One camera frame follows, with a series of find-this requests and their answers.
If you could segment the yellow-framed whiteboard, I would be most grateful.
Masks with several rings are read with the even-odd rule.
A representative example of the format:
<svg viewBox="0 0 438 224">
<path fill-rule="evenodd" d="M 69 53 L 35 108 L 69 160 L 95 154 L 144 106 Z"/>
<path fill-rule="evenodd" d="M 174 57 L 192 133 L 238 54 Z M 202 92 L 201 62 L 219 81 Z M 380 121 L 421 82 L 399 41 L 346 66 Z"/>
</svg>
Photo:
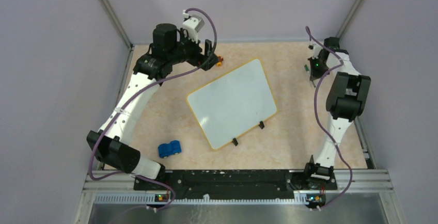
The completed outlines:
<svg viewBox="0 0 438 224">
<path fill-rule="evenodd" d="M 277 113 L 259 58 L 193 90 L 186 102 L 212 150 L 232 143 Z"/>
</svg>

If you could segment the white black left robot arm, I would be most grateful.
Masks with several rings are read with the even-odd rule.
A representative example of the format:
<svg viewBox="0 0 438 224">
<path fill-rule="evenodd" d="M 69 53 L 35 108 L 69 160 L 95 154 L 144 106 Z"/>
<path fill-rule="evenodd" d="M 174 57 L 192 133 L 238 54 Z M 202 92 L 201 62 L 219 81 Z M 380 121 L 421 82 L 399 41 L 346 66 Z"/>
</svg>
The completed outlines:
<svg viewBox="0 0 438 224">
<path fill-rule="evenodd" d="M 186 20 L 181 28 L 163 23 L 153 30 L 153 42 L 133 69 L 128 86 L 110 117 L 98 131 L 90 131 L 86 141 L 97 159 L 119 172 L 141 175 L 152 189 L 165 185 L 164 166 L 130 146 L 134 128 L 150 98 L 159 87 L 176 76 L 173 66 L 187 62 L 194 70 L 205 71 L 219 62 L 215 41 L 205 40 L 202 49 L 198 33 L 202 24 Z"/>
</svg>

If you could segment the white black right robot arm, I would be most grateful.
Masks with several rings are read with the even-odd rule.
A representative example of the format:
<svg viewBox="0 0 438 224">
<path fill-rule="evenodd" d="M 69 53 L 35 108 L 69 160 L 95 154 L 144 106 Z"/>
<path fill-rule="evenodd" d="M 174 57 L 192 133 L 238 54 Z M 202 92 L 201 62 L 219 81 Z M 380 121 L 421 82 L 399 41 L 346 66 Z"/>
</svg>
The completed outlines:
<svg viewBox="0 0 438 224">
<path fill-rule="evenodd" d="M 318 82 L 324 73 L 334 77 L 325 104 L 329 113 L 327 132 L 303 174 L 304 185 L 316 189 L 334 178 L 337 149 L 349 126 L 365 109 L 371 78 L 353 67 L 348 51 L 339 45 L 339 38 L 328 37 L 322 46 L 311 43 L 309 49 L 312 51 L 307 68 L 310 82 Z"/>
</svg>

